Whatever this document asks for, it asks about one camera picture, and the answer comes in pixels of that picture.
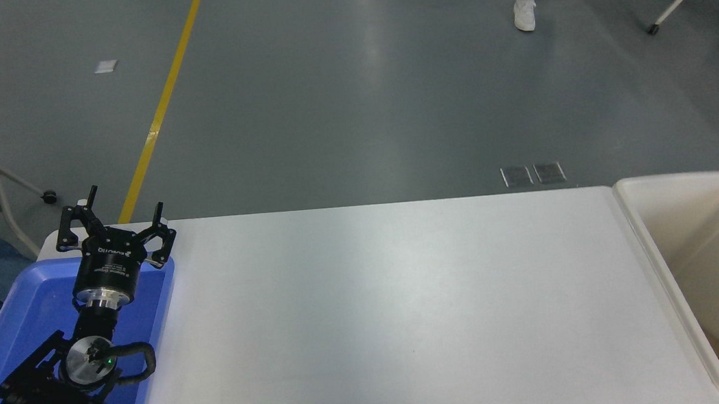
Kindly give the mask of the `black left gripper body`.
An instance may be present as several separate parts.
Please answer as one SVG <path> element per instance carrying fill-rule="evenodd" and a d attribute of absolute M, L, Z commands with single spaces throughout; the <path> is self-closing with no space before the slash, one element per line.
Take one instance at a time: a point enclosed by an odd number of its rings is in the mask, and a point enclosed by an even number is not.
<path fill-rule="evenodd" d="M 89 235 L 82 244 L 82 261 L 73 287 L 81 304 L 96 300 L 99 293 L 115 292 L 116 301 L 133 300 L 140 267 L 146 257 L 136 233 L 107 228 L 105 236 Z"/>

